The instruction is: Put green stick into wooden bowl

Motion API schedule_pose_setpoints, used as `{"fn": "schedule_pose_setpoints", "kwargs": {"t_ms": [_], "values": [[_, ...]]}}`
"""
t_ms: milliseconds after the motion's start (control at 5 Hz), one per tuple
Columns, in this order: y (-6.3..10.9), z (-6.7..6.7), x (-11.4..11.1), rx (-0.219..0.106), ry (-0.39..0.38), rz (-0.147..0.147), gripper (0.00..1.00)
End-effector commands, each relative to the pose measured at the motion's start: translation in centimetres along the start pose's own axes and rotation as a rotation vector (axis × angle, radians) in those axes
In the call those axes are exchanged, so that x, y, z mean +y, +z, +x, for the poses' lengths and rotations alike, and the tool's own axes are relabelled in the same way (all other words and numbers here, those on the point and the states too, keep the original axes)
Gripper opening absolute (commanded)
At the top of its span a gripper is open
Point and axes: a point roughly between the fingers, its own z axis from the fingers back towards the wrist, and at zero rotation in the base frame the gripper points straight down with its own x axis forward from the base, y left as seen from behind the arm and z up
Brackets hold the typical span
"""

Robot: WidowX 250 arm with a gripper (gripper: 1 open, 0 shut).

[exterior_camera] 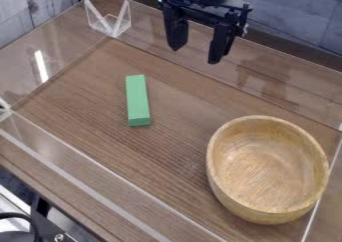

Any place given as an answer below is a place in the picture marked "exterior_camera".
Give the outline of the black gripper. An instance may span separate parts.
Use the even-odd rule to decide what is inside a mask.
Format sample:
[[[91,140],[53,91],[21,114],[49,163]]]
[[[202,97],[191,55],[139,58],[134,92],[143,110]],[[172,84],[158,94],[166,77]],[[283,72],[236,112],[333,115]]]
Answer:
[[[216,64],[228,54],[235,36],[247,33],[247,16],[253,7],[243,0],[162,0],[184,10],[192,20],[208,25],[214,20],[227,20],[214,26],[214,37],[210,43],[208,63]],[[188,21],[179,9],[163,8],[167,43],[178,51],[188,40]]]

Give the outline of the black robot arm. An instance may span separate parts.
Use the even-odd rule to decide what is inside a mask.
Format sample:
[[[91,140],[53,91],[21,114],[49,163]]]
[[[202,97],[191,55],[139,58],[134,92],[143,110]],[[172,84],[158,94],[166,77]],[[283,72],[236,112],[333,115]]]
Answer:
[[[230,53],[236,37],[247,34],[251,5],[242,0],[159,0],[168,46],[178,51],[188,42],[188,22],[214,30],[210,42],[210,64]]]

